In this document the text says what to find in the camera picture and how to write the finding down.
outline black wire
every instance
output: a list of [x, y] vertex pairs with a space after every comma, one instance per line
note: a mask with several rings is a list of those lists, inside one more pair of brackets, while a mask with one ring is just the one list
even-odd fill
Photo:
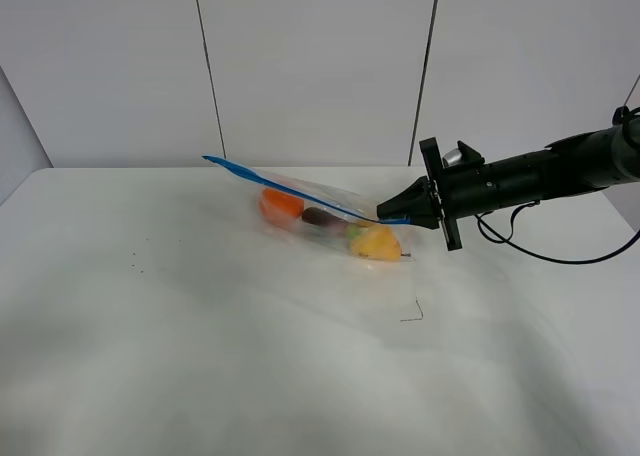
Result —
[[[625, 139], [625, 141], [632, 147], [637, 149], [637, 143], [635, 143], [635, 141], [632, 141], [629, 135], [629, 121], [631, 121], [632, 119], [635, 119], [636, 114], [640, 113], [640, 108], [636, 108], [633, 111], [629, 112], [627, 115], [625, 115], [623, 122], [622, 122], [622, 134], [623, 137]], [[511, 213], [511, 234], [509, 235], [508, 238], [505, 238], [504, 236], [502, 236], [500, 233], [498, 233], [495, 229], [493, 229], [491, 226], [489, 226], [487, 224], [486, 221], [484, 221], [482, 218], [484, 218], [486, 215], [492, 213], [492, 211], [489, 211], [487, 213], [483, 213], [480, 216], [476, 215], [476, 220], [478, 223], [478, 230], [480, 231], [480, 234], [482, 234], [482, 236], [487, 239], [488, 241], [491, 241], [492, 243], [495, 244], [507, 244], [509, 246], [511, 246], [512, 248], [520, 251], [521, 253], [524, 253], [528, 256], [531, 256], [533, 258], [537, 258], [537, 259], [541, 259], [543, 261], [548, 261], [550, 263], [556, 263], [556, 264], [569, 264], [569, 265], [584, 265], [584, 264], [596, 264], [596, 263], [601, 263], [603, 261], [606, 261], [608, 259], [611, 258], [615, 258], [616, 256], [618, 256], [621, 253], [624, 253], [627, 249], [629, 249], [631, 246], [633, 246], [638, 239], [640, 239], [640, 230], [638, 230], [638, 232], [627, 242], [627, 244], [625, 244], [624, 246], [616, 249], [615, 251], [609, 253], [609, 254], [605, 254], [604, 256], [600, 256], [599, 258], [594, 258], [594, 259], [582, 259], [582, 260], [566, 260], [566, 259], [556, 259], [556, 258], [550, 258], [549, 256], [543, 256], [541, 254], [538, 253], [534, 253], [533, 251], [529, 251], [528, 249], [524, 249], [521, 246], [518, 246], [517, 244], [514, 244], [511, 242], [511, 238], [513, 238], [513, 225], [515, 223], [516, 217], [518, 216], [518, 214], [520, 214], [520, 212], [525, 209], [525, 208], [531, 208], [535, 205], [537, 205], [539, 203], [539, 201], [533, 202], [533, 203], [529, 203], [529, 204], [524, 204], [522, 206], [518, 206], [512, 213]], [[489, 232], [491, 232], [497, 239], [494, 239], [492, 237], [490, 237], [487, 233], [484, 232], [484, 230], [482, 229], [484, 226], [484, 228], [488, 229]]]

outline plastic bag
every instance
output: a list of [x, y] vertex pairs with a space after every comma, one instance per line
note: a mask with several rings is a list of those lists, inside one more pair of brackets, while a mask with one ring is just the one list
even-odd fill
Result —
[[330, 186], [203, 156], [255, 184], [256, 211], [273, 226], [361, 258], [410, 259], [406, 219], [378, 220], [376, 204]]

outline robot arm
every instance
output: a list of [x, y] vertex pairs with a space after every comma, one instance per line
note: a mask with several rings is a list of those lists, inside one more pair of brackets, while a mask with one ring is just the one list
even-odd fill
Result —
[[579, 134], [542, 151], [485, 164], [475, 150], [458, 148], [440, 157], [435, 138], [420, 142], [427, 175], [378, 206], [378, 217], [408, 218], [436, 229], [447, 247], [460, 249], [457, 220], [496, 209], [600, 191], [640, 181], [640, 108], [609, 129]]

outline white tabletop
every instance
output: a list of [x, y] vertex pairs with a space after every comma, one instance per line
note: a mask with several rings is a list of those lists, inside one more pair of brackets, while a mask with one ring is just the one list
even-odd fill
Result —
[[[422, 174], [276, 171], [374, 200]], [[463, 220], [461, 251], [417, 229], [415, 261], [372, 263], [266, 228], [240, 187], [53, 169], [0, 207], [0, 454], [640, 454], [640, 245], [557, 266]], [[565, 258], [633, 234], [600, 194], [516, 231]]]

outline ziplock bag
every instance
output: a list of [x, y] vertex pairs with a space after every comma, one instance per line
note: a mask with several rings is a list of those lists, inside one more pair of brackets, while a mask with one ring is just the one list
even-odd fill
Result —
[[353, 256], [410, 259], [409, 221], [379, 220], [376, 204], [330, 186], [256, 171], [224, 158], [203, 156], [254, 183], [255, 208], [273, 226]]

